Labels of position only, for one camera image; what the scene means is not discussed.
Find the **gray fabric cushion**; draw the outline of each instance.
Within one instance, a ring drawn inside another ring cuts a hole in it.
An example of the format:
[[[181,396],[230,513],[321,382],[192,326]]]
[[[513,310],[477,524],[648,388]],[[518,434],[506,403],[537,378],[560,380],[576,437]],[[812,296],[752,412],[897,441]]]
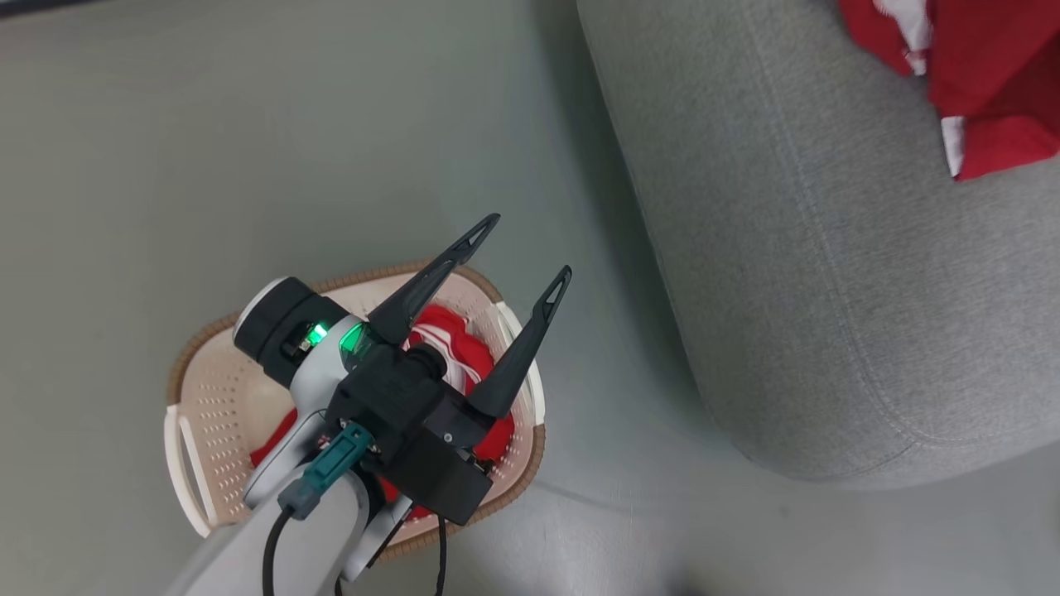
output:
[[[831,0],[582,0],[704,400],[859,488],[1060,437],[1060,164],[954,183],[921,81]]]

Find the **teal connector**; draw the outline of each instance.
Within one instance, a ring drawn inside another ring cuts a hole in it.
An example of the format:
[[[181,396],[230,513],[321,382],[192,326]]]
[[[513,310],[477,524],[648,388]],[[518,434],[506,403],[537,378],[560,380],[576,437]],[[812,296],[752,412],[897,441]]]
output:
[[[360,459],[375,438],[359,424],[350,423],[320,455],[310,463],[302,477],[280,492],[280,508],[292,509],[292,518],[304,520],[316,509],[320,497]]]

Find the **basket handle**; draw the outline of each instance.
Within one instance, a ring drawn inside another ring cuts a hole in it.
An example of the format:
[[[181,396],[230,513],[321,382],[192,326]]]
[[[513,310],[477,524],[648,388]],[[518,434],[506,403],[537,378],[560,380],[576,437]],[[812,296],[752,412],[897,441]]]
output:
[[[181,446],[180,421],[178,420],[177,406],[171,405],[165,408],[165,421],[162,430],[165,441],[165,466],[170,471],[170,480],[173,481],[173,490],[177,493],[177,501],[180,508],[184,510],[184,515],[192,523],[192,527],[199,536],[206,538],[210,536],[212,528],[207,522],[206,513],[199,507],[198,499],[195,498],[195,491],[192,483],[188,478],[188,470],[184,468],[184,453]]]

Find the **green led light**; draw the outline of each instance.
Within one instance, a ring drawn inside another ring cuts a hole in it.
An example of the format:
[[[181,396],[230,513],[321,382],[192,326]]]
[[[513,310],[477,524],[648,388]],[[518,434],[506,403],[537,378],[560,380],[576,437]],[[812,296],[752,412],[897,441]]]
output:
[[[310,343],[311,347],[316,347],[317,344],[323,340],[325,335],[328,335],[328,330],[324,329],[324,326],[317,325],[310,330],[310,334],[305,336],[305,340]]]
[[[360,339],[360,333],[364,331],[361,328],[363,323],[357,323],[353,326],[350,331],[346,332],[346,335],[338,340],[338,347],[347,352],[352,352],[354,348],[357,347],[357,341]]]

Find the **red cloth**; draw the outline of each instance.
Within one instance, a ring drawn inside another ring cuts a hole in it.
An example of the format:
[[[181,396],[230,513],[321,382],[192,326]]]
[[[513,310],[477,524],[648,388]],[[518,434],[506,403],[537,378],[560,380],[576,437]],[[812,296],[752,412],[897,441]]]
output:
[[[911,22],[919,11],[930,42],[929,97],[957,180],[1060,153],[1060,0],[840,4],[854,40],[902,75],[915,70]]]
[[[406,345],[407,349],[408,345],[414,346],[426,340],[442,352],[449,369],[446,381],[455,388],[463,390],[465,396],[471,392],[478,380],[484,379],[493,370],[490,349],[478,337],[467,333],[466,327],[467,323],[460,315],[437,304],[429,304],[416,321]],[[297,417],[298,413],[290,410],[268,441],[250,454],[250,462],[254,468],[268,456],[272,448],[279,444],[295,424]],[[473,450],[475,456],[482,460],[499,460],[514,434],[515,419],[509,414],[494,423],[482,442],[475,446]],[[386,480],[383,480],[383,490],[388,502],[398,497],[398,490]],[[426,509],[417,507],[410,518],[422,518],[429,513]]]

